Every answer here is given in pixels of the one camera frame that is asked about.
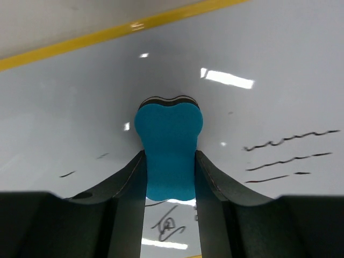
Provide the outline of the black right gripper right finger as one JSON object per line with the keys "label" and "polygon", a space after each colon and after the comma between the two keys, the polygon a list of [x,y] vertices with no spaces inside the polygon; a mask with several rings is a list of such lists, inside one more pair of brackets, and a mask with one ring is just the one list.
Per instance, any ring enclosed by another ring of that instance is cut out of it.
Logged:
{"label": "black right gripper right finger", "polygon": [[195,154],[203,257],[343,257],[343,197],[272,199]]}

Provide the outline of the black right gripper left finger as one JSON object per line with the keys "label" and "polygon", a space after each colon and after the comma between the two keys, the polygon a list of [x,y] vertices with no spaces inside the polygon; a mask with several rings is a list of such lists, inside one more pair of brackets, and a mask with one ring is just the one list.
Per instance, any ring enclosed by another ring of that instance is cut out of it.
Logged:
{"label": "black right gripper left finger", "polygon": [[1,193],[1,257],[139,257],[146,156],[70,198]]}

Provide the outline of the blue bone-shaped whiteboard eraser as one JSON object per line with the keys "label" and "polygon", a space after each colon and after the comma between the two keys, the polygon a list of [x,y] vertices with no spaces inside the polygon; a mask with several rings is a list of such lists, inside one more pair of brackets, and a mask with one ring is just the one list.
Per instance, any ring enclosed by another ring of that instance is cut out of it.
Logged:
{"label": "blue bone-shaped whiteboard eraser", "polygon": [[189,96],[144,100],[134,127],[147,164],[146,196],[155,201],[195,198],[195,152],[203,127],[198,103]]}

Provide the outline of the yellow-framed small whiteboard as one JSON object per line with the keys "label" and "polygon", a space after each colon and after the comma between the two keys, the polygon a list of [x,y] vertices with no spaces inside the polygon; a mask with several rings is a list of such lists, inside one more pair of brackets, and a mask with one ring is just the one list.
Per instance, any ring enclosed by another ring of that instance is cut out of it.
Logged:
{"label": "yellow-framed small whiteboard", "polygon": [[[343,1],[204,1],[1,60],[1,193],[70,198],[145,152],[154,96],[196,151],[272,199],[343,197]],[[139,257],[203,257],[195,198],[146,196]]]}

